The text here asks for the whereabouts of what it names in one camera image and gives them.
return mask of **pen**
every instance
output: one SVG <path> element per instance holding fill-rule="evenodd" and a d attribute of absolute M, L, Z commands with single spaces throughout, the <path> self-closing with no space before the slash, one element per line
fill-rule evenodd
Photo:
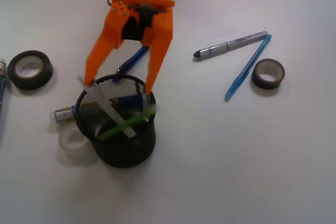
<path fill-rule="evenodd" d="M 149 47 L 141 47 L 131 58 L 125 61 L 115 73 L 126 74 L 137 63 L 137 61 L 148 52 L 148 49 Z"/>
<path fill-rule="evenodd" d="M 244 38 L 232 40 L 216 46 L 205 48 L 194 53 L 194 57 L 201 58 L 203 56 L 221 55 L 228 52 L 229 50 L 234 50 L 239 47 L 247 46 L 254 42 L 260 41 L 264 39 L 267 36 L 267 34 L 268 32 L 262 31 L 261 33 L 253 34 Z"/>
<path fill-rule="evenodd" d="M 258 57 L 261 55 L 262 51 L 265 49 L 269 41 L 271 40 L 272 35 L 269 34 L 265 38 L 265 40 L 261 43 L 260 47 L 257 49 L 257 51 L 254 53 L 252 58 L 249 60 L 249 62 L 246 64 L 242 72 L 238 75 L 236 80 L 232 83 L 231 87 L 225 94 L 225 100 L 228 101 L 230 98 L 233 96 L 233 94 L 236 92 L 236 90 L 240 87 L 242 82 L 245 80 L 247 77 L 251 67 L 253 67 L 254 63 L 256 63 L 256 60 Z"/>

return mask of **black electrical tape roll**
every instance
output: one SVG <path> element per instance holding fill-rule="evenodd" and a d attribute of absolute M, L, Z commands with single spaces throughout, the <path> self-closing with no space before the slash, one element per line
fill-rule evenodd
<path fill-rule="evenodd" d="M 268 81 L 263 79 L 261 74 L 269 74 L 275 78 L 274 81 Z M 259 61 L 252 72 L 252 81 L 255 85 L 262 89 L 275 89 L 280 86 L 283 78 L 285 77 L 284 67 L 272 59 L 264 59 Z"/>
<path fill-rule="evenodd" d="M 22 69 L 30 63 L 38 63 L 41 65 L 40 71 L 31 77 L 22 77 L 17 70 Z M 15 56 L 9 63 L 7 73 L 9 79 L 16 87 L 22 90 L 33 90 L 44 86 L 53 75 L 53 66 L 49 58 L 40 51 L 26 51 Z"/>

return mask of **green pen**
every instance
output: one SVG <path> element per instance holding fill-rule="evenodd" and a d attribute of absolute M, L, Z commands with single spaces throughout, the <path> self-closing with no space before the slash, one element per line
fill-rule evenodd
<path fill-rule="evenodd" d="M 6 71 L 6 61 L 4 59 L 0 59 L 0 111 L 2 108 L 2 98 L 4 97 L 4 91 L 6 86 Z"/>

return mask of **clear tape roll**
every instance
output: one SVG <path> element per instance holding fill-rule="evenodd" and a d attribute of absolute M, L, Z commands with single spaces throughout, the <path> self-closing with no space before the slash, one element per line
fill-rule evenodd
<path fill-rule="evenodd" d="M 83 154 L 90 148 L 89 140 L 80 132 L 76 122 L 68 123 L 59 130 L 58 143 L 67 154 Z"/>

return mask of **orange robotic gripper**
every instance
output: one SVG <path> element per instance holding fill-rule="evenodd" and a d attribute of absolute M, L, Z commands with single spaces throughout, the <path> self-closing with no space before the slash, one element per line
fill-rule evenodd
<path fill-rule="evenodd" d="M 92 84 L 99 67 L 124 39 L 150 47 L 145 92 L 152 90 L 173 38 L 172 0 L 112 0 L 104 28 L 86 62 L 85 85 Z"/>

